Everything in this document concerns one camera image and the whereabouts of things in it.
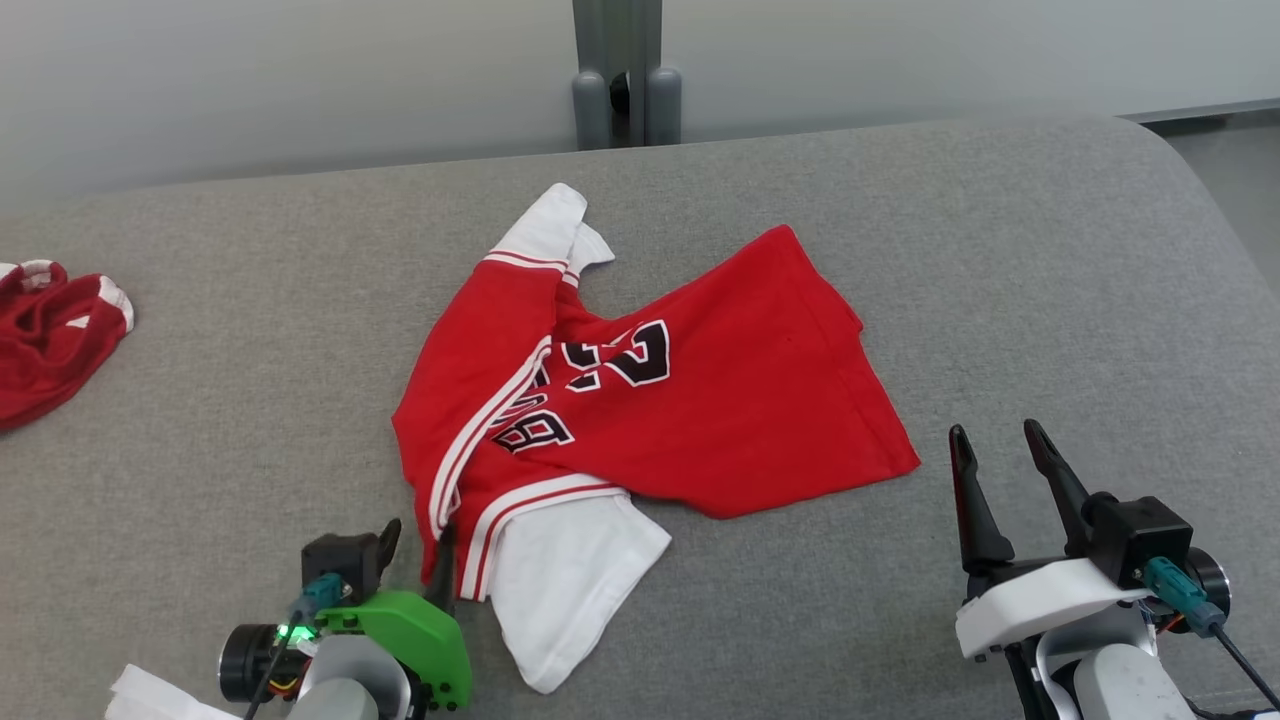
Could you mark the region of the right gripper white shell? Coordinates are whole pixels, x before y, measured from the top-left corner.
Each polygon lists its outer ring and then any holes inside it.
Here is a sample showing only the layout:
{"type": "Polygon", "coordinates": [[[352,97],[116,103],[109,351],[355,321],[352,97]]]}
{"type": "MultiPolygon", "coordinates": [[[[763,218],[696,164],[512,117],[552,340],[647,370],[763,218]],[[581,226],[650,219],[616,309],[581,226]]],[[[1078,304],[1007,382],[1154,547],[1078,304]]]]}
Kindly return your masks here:
{"type": "MultiPolygon", "coordinates": [[[[955,635],[964,659],[1034,637],[1048,643],[1044,655],[1085,653],[1129,644],[1153,653],[1153,630],[1140,603],[1140,587],[1125,591],[1085,557],[1091,527],[1083,506],[1089,498],[1075,471],[1036,419],[1023,430],[1037,471],[1047,480],[1066,534],[1060,560],[997,584],[956,612],[955,635]]],[[[957,534],[963,570],[983,577],[1012,562],[1015,551],[998,529],[978,480],[979,462],[963,425],[948,429],[957,534]]]]}

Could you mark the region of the left gripper green shell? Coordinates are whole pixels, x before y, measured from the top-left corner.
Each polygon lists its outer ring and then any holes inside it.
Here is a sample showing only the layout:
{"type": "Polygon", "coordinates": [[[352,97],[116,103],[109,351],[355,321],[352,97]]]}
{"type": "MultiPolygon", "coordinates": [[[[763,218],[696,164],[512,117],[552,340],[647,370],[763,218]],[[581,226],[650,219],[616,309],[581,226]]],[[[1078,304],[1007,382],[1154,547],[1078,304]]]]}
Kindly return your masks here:
{"type": "MultiPolygon", "coordinates": [[[[392,518],[378,537],[378,575],[392,564],[403,523],[392,518]]],[[[454,712],[471,705],[474,674],[454,616],[456,527],[434,544],[424,597],[379,591],[362,603],[317,612],[321,632],[314,656],[314,688],[348,678],[380,712],[454,712]]]]}

